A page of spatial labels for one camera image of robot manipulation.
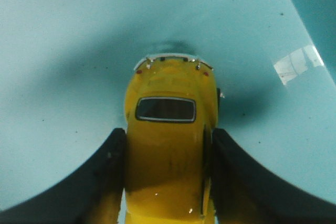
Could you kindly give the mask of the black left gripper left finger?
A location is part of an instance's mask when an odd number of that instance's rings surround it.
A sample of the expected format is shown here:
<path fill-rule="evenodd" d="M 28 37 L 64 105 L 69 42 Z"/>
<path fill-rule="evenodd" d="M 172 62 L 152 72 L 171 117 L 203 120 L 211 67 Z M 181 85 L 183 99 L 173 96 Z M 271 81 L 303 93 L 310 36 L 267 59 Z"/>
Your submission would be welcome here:
<path fill-rule="evenodd" d="M 114 129 L 79 168 L 1 212 L 1 223 L 117 223 L 123 192 L 124 129 Z"/>

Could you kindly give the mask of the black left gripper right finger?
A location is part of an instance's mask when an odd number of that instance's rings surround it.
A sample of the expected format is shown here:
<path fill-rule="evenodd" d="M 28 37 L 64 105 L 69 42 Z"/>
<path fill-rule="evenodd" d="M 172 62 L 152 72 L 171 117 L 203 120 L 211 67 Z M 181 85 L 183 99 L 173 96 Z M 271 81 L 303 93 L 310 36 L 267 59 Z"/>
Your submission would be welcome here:
<path fill-rule="evenodd" d="M 280 178 L 223 129 L 213 131 L 212 197 L 219 223 L 335 223 L 335 205 Z"/>

